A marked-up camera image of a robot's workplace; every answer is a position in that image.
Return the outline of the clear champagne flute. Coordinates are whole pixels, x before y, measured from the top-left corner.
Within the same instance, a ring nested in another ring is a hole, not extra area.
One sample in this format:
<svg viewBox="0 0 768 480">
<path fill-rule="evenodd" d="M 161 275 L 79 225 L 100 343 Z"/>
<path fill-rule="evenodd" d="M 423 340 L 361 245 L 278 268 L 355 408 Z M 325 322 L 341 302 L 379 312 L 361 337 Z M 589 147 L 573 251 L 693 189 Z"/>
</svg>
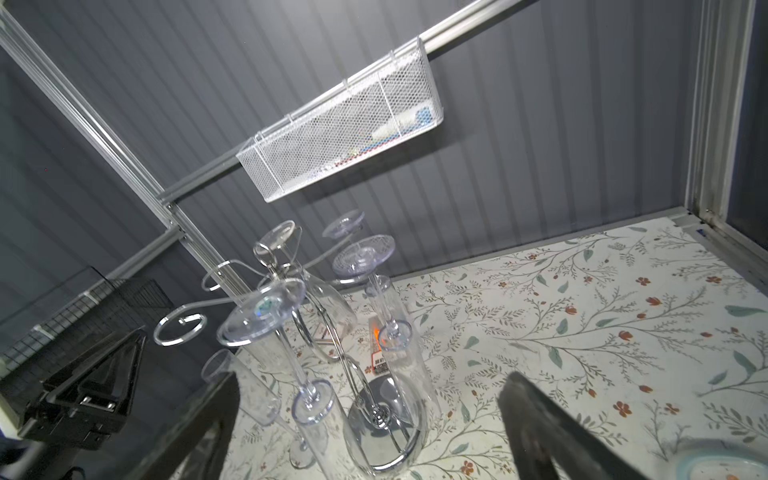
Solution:
<svg viewBox="0 0 768 480">
<path fill-rule="evenodd" d="M 206 361 L 201 370 L 201 377 L 206 382 L 212 382 L 224 373 L 235 374 L 240 389 L 239 408 L 247 416 L 261 427 L 278 425 L 291 435 L 292 443 L 288 454 L 294 469 L 307 470 L 319 465 L 308 441 L 282 418 L 280 397 L 259 379 L 246 363 L 227 349 L 219 350 Z"/>
</svg>

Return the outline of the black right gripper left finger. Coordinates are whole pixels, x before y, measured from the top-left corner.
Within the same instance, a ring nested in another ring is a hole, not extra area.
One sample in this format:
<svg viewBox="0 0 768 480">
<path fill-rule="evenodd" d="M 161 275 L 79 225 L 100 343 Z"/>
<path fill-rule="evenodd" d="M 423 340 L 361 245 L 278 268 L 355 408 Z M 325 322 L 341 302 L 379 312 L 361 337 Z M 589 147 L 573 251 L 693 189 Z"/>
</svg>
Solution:
<svg viewBox="0 0 768 480">
<path fill-rule="evenodd" d="M 179 421 L 123 475 L 125 479 L 218 479 L 239 412 L 236 375 L 214 377 L 186 405 Z"/>
</svg>

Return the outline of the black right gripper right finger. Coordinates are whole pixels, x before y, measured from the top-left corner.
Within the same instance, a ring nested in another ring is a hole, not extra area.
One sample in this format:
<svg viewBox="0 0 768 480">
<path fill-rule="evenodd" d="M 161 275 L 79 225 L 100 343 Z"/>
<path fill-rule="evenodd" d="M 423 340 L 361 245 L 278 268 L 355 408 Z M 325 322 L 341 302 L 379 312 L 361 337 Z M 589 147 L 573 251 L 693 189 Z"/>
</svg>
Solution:
<svg viewBox="0 0 768 480">
<path fill-rule="evenodd" d="M 498 407 L 521 479 L 642 479 L 524 375 L 507 376 Z"/>
</svg>

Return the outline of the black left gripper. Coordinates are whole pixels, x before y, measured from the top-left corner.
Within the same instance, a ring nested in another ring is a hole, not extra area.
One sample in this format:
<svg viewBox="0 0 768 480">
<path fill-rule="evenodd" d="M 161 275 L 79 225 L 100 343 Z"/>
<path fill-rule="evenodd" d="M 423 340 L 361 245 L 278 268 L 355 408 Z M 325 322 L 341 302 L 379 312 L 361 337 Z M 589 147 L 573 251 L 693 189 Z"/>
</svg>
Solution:
<svg viewBox="0 0 768 480">
<path fill-rule="evenodd" d="M 22 439 L 99 450 L 127 422 L 147 333 L 113 332 L 44 382 L 19 430 Z"/>
</svg>

